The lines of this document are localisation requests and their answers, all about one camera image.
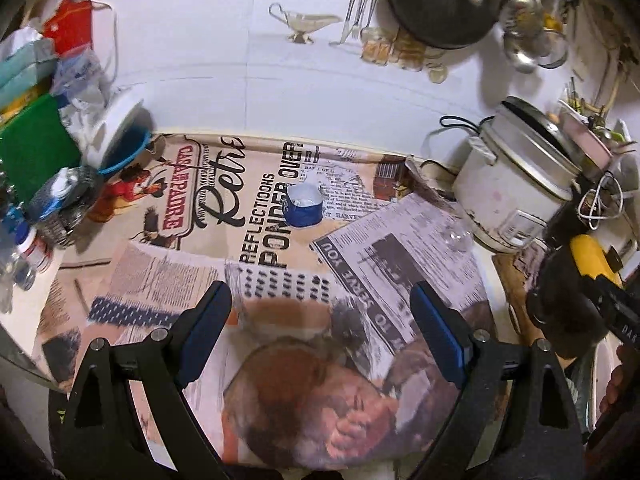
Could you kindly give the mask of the teal tissue boxes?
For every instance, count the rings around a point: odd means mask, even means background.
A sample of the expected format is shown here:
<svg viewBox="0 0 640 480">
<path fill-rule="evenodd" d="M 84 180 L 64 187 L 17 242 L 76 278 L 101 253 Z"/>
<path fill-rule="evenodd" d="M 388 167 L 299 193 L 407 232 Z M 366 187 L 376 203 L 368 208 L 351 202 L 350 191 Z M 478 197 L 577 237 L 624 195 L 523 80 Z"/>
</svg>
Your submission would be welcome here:
<svg viewBox="0 0 640 480">
<path fill-rule="evenodd" d="M 1 63 L 0 105 L 6 108 L 27 90 L 51 77 L 58 64 L 54 42 L 43 38 L 25 44 Z"/>
</svg>

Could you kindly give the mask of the hanging strainer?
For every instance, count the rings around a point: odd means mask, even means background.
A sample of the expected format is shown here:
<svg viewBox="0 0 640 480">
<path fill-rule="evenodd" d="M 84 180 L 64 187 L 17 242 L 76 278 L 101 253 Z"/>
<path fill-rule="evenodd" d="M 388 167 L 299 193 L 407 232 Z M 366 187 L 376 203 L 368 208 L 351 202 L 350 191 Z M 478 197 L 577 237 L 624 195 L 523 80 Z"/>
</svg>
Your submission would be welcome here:
<svg viewBox="0 0 640 480">
<path fill-rule="evenodd" d="M 545 28 L 536 38 L 538 65 L 547 70 L 562 66 L 568 57 L 568 42 L 562 32 Z"/>
</svg>

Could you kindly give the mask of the black pot yellow lid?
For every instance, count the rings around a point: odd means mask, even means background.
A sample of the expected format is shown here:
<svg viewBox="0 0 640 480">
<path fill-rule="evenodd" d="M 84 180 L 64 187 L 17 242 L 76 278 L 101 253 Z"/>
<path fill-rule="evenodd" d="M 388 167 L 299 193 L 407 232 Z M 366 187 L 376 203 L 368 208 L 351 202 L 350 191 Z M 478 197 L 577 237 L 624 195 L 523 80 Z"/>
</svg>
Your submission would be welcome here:
<svg viewBox="0 0 640 480">
<path fill-rule="evenodd" d="M 608 329 L 582 280 L 603 275 L 620 286 L 621 267 L 619 258 L 608 262 L 599 242 L 587 234 L 544 257 L 526 295 L 526 312 L 560 358 L 577 359 L 606 336 Z"/>
</svg>

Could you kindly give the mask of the blue bowl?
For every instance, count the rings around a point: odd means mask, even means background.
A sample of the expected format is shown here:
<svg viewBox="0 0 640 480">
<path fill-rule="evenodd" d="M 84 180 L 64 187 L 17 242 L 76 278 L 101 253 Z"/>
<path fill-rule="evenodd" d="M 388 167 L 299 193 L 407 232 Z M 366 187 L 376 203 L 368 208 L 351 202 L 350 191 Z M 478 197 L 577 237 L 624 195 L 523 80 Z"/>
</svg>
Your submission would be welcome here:
<svg viewBox="0 0 640 480">
<path fill-rule="evenodd" d="M 141 126 L 131 126 L 119 140 L 119 144 L 106 156 L 102 167 L 98 170 L 104 179 L 111 177 L 119 170 L 127 167 L 148 146 L 151 141 L 151 131 Z"/>
</svg>

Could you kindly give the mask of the white rice cooker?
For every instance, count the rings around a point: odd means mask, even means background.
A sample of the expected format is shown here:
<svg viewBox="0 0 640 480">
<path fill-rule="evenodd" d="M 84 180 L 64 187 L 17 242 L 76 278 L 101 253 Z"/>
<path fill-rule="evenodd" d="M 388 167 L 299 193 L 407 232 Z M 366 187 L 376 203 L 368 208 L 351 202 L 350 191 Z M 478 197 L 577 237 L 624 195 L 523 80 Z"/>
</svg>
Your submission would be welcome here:
<svg viewBox="0 0 640 480">
<path fill-rule="evenodd" d="M 573 199 L 584 152 L 529 102 L 508 96 L 470 136 L 452 190 L 473 235 L 494 252 L 541 238 Z"/>
</svg>

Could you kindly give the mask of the red kettle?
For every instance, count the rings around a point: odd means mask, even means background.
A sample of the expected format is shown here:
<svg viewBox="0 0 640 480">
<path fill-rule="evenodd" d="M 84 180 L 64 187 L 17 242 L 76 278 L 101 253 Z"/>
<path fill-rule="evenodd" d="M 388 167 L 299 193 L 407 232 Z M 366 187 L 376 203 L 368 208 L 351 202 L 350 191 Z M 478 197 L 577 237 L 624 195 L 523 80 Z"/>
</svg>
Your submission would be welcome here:
<svg viewBox="0 0 640 480">
<path fill-rule="evenodd" d="M 58 56 L 92 47 L 92 12 L 90 0 L 62 0 L 43 29 Z"/>
</svg>

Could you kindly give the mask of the printed newspaper tablecloth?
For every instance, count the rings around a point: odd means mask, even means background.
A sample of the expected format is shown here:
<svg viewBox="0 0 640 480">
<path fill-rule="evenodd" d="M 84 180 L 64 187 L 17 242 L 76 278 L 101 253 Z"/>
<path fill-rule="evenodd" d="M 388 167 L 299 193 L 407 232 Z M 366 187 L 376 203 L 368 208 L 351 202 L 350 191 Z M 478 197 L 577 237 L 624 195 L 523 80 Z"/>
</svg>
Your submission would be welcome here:
<svg viewBox="0 0 640 480">
<path fill-rule="evenodd" d="M 318 185 L 293 228 L 286 188 Z M 159 136 L 102 186 L 64 252 L 32 357 L 70 390 L 93 339 L 137 342 L 207 287 L 231 310 L 186 400 L 228 463 L 346 468 L 425 451 L 457 390 L 409 307 L 429 282 L 493 330 L 480 269 L 394 155 L 237 136 Z"/>
</svg>

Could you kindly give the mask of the green storage box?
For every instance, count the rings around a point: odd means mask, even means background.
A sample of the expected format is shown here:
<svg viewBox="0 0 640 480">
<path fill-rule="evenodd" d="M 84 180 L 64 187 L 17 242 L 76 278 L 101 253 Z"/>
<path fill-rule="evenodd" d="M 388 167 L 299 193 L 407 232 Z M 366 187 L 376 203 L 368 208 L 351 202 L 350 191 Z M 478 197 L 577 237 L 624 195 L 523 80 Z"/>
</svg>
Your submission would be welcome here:
<svg viewBox="0 0 640 480">
<path fill-rule="evenodd" d="M 80 164 L 80 151 L 62 125 L 53 96 L 40 96 L 1 127 L 1 160 L 17 200 L 25 203 L 58 170 Z"/>
</svg>

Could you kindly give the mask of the blue foil cup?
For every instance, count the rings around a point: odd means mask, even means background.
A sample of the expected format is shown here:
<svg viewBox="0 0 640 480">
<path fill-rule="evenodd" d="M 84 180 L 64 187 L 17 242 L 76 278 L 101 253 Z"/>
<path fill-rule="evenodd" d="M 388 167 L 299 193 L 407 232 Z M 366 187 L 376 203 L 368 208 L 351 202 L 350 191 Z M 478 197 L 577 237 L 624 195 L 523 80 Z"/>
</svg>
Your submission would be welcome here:
<svg viewBox="0 0 640 480">
<path fill-rule="evenodd" d="M 283 215 L 293 228 L 315 226 L 323 218 L 323 195 L 318 185 L 303 182 L 289 185 L 283 201 Z"/>
</svg>

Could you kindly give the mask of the hanging metal ladle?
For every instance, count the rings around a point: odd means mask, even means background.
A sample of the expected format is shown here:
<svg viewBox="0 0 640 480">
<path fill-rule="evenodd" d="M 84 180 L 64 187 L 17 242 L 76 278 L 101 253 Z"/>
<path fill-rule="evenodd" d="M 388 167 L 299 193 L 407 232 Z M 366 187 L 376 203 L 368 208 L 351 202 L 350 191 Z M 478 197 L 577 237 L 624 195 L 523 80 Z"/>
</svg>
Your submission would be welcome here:
<svg viewBox="0 0 640 480">
<path fill-rule="evenodd" d="M 544 11 L 538 0 L 509 0 L 500 10 L 503 51 L 513 67 L 522 74 L 533 73 L 538 66 L 537 37 L 544 29 Z"/>
</svg>

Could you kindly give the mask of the pink utensil holder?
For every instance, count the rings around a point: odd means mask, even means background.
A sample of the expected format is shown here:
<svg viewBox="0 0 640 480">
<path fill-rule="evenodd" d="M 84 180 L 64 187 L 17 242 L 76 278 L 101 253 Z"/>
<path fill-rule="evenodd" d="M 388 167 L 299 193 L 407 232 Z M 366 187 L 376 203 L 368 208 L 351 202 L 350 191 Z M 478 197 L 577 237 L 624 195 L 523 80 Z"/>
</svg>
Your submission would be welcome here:
<svg viewBox="0 0 640 480">
<path fill-rule="evenodd" d="M 573 110 L 570 104 L 559 100 L 559 106 L 560 131 L 570 139 L 582 156 L 579 165 L 584 174 L 587 173 L 587 167 L 603 172 L 610 169 L 622 156 L 636 154 L 636 141 L 616 141 L 614 134 L 611 139 L 606 136 L 601 138 L 588 127 L 587 118 Z"/>
</svg>

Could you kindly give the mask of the small white pill jar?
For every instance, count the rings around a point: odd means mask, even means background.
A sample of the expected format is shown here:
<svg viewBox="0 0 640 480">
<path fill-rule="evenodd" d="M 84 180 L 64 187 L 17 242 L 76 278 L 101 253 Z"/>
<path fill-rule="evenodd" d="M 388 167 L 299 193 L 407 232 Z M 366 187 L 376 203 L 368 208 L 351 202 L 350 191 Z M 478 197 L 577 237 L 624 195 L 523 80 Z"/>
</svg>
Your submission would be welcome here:
<svg viewBox="0 0 640 480">
<path fill-rule="evenodd" d="M 52 249 L 46 239 L 27 222 L 15 230 L 14 240 L 18 252 L 40 273 L 46 272 L 52 261 Z"/>
</svg>

